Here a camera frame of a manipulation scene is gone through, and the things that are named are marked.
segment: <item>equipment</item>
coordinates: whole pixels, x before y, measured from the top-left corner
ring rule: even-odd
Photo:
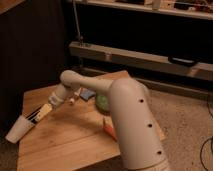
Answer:
[[[33,123],[21,117],[14,124],[6,139],[17,142],[26,132],[52,109],[72,97],[80,87],[108,97],[109,109],[121,151],[124,167],[137,171],[170,171],[167,157],[154,128],[154,121],[147,103],[148,89],[132,78],[115,81],[85,77],[74,71],[61,74],[61,84],[45,104],[33,112]]]

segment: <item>wall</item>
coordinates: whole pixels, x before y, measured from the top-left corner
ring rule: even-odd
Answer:
[[[59,81],[66,48],[60,0],[28,0],[0,15],[0,128],[21,114],[24,91]]]

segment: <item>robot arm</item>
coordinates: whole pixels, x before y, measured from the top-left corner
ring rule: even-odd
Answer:
[[[144,85],[132,78],[112,81],[85,77],[70,70],[64,71],[60,79],[61,84],[49,97],[49,104],[53,108],[60,106],[80,87],[108,97],[112,122],[125,169],[170,171],[147,103],[148,89]]]

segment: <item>black cable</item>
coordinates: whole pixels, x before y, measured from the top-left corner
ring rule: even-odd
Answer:
[[[212,151],[212,155],[213,155],[213,136],[208,138],[207,140],[204,141],[204,143],[202,144],[201,146],[201,149],[200,149],[200,162],[201,162],[201,165],[203,166],[203,168],[208,171],[208,169],[206,168],[204,162],[203,162],[203,148],[204,146],[206,145],[207,142],[211,141],[211,151]]]
[[[212,113],[212,111],[211,111],[211,106],[210,106],[209,101],[210,101],[210,92],[209,92],[209,93],[208,93],[208,95],[207,95],[206,105],[207,105],[207,108],[208,108],[209,114],[210,114],[210,115],[211,115],[211,117],[213,118],[213,113]]]

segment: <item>screw hole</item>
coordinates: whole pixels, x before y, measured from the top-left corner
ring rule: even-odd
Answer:
[[[140,103],[143,103],[143,99],[140,99],[139,102],[140,102]]]
[[[162,154],[162,151],[158,151],[157,154],[158,154],[158,155],[161,155],[161,154]]]

